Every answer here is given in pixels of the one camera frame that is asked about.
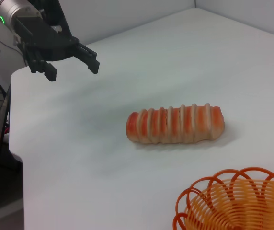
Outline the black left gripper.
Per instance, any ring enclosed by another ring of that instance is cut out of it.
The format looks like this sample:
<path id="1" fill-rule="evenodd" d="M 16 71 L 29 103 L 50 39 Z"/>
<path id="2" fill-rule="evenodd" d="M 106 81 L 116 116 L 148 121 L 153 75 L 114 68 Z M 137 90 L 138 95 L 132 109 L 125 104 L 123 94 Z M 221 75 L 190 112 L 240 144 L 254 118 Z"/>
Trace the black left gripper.
<path id="1" fill-rule="evenodd" d="M 79 43 L 79 40 L 56 32 L 40 17 L 15 17 L 14 30 L 20 37 L 23 53 L 32 73 L 43 73 L 53 82 L 57 70 L 47 61 L 64 60 L 72 56 L 82 61 L 88 69 L 97 74 L 100 63 L 97 53 Z"/>

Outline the orange striped bread loaf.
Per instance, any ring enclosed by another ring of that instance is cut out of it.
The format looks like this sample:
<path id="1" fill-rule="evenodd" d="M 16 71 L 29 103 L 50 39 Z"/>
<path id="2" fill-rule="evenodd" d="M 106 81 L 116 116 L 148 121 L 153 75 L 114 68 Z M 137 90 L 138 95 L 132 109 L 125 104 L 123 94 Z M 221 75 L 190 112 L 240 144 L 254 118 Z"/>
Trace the orange striped bread loaf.
<path id="1" fill-rule="evenodd" d="M 216 140 L 224 130 L 225 121 L 220 107 L 209 103 L 143 109 L 133 112 L 126 122 L 128 139 L 143 144 L 190 144 Z"/>

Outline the orange woven plastic basket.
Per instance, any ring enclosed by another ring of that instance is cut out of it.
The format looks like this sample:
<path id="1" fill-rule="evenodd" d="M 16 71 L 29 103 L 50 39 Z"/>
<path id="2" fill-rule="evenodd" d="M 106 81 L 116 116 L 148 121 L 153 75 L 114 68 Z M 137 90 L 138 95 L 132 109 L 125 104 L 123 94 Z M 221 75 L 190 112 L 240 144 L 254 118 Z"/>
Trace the orange woven plastic basket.
<path id="1" fill-rule="evenodd" d="M 177 198 L 172 230 L 274 230 L 274 172 L 225 169 L 193 182 Z"/>

